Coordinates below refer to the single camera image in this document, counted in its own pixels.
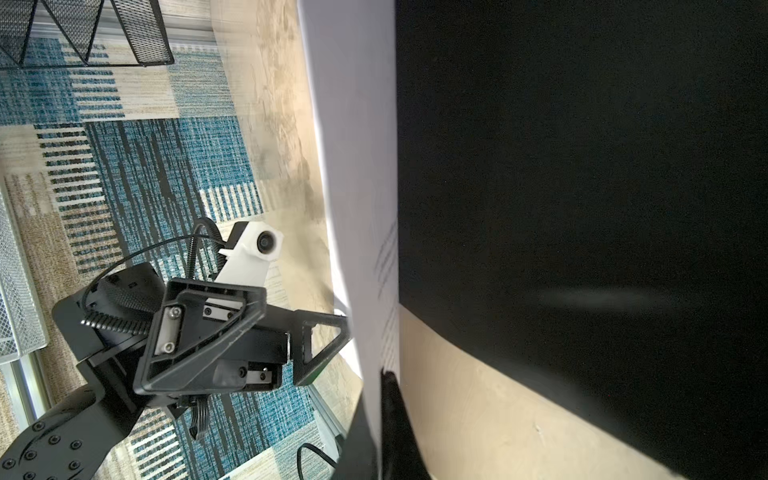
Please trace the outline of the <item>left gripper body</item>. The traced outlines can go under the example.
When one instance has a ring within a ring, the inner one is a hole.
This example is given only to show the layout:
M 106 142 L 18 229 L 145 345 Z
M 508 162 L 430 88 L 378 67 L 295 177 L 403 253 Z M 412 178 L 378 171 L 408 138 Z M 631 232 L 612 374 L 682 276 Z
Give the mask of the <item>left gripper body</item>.
M 155 314 L 134 378 L 149 396 L 276 390 L 288 335 L 266 327 L 263 287 L 172 279 Z

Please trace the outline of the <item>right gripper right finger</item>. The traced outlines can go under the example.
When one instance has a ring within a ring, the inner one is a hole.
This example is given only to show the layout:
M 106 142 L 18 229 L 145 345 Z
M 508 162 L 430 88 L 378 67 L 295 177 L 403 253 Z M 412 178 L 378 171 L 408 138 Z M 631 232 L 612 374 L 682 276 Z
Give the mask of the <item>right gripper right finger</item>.
M 430 480 L 394 372 L 382 372 L 381 395 L 382 478 Z

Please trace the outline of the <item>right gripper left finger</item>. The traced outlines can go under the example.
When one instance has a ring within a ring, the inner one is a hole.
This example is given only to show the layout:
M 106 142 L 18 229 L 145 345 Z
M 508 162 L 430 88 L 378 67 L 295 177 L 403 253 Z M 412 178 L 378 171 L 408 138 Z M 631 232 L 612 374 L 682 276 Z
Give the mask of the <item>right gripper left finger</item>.
M 360 396 L 332 480 L 378 480 L 378 453 Z

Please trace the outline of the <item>orange black file folder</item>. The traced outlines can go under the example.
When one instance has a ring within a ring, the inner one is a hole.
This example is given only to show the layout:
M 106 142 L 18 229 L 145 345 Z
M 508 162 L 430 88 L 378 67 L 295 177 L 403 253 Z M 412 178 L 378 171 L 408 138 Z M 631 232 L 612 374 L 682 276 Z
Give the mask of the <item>orange black file folder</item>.
M 767 475 L 767 5 L 399 1 L 399 291 L 691 479 Z

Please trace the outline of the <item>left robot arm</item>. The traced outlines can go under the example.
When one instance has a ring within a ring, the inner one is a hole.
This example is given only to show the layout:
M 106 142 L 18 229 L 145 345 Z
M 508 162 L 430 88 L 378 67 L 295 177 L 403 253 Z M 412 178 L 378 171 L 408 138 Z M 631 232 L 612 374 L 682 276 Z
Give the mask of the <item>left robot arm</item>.
M 55 301 L 87 283 L 69 265 L 45 261 L 31 268 L 42 303 L 49 344 L 40 352 L 52 403 L 84 385 L 76 360 L 54 326 Z M 201 441 L 190 438 L 190 414 L 170 420 L 148 409 L 131 434 L 106 457 L 98 479 L 294 479 L 296 450 L 304 442 L 329 449 L 329 422 L 313 395 L 286 378 L 276 393 L 216 397 L 211 429 Z

